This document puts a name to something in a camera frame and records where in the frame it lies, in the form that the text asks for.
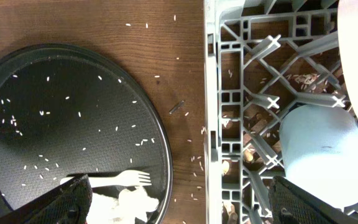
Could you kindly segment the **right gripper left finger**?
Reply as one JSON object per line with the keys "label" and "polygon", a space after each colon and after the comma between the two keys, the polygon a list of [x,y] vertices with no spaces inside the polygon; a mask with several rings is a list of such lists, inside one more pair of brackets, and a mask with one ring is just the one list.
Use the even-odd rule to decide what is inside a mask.
{"label": "right gripper left finger", "polygon": [[76,176],[0,218],[0,224],[85,223],[92,202],[88,176]]}

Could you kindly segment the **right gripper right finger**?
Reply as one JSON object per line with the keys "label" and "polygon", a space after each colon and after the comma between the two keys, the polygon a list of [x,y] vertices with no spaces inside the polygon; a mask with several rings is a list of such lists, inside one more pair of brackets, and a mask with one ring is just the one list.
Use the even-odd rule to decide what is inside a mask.
{"label": "right gripper right finger", "polygon": [[358,224],[358,220],[275,176],[268,191],[274,224]]}

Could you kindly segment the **white plastic fork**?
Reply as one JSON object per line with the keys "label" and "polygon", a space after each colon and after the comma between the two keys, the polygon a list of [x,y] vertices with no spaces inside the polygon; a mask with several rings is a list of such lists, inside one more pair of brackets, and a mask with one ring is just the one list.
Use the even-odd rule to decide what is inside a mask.
{"label": "white plastic fork", "polygon": [[92,188],[107,186],[145,187],[152,185],[150,174],[139,170],[125,170],[114,177],[88,177]]}

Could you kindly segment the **white napkin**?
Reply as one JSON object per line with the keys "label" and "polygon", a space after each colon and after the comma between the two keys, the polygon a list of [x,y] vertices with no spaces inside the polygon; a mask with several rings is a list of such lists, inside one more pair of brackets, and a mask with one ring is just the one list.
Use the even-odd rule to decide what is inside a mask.
{"label": "white napkin", "polygon": [[149,197],[143,187],[124,189],[118,198],[93,193],[92,203],[86,217],[87,224],[128,223],[138,219],[147,223],[147,214],[156,211],[157,198]]}

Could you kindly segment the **light blue cup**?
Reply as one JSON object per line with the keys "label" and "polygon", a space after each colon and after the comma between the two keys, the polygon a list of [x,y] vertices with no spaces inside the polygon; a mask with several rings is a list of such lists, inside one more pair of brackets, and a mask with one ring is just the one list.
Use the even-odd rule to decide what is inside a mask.
{"label": "light blue cup", "polygon": [[358,203],[358,127],[342,108],[304,105],[279,129],[286,178],[334,208]]}

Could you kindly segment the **grey dishwasher rack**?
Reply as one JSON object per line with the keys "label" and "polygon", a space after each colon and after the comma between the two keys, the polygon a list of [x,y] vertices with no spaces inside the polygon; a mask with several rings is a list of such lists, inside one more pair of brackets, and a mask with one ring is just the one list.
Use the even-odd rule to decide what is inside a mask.
{"label": "grey dishwasher rack", "polygon": [[[338,39],[340,0],[206,1],[206,219],[273,223],[272,179],[285,179],[280,124],[315,105],[358,117]],[[358,203],[336,208],[358,220]]]}

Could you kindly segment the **round black tray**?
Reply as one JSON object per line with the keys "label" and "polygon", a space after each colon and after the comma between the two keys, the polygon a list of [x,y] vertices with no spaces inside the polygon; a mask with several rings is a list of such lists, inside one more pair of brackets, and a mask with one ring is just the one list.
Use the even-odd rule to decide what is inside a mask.
{"label": "round black tray", "polygon": [[122,68],[74,45],[25,47],[0,59],[0,218],[62,178],[147,172],[162,223],[172,194],[163,123]]}

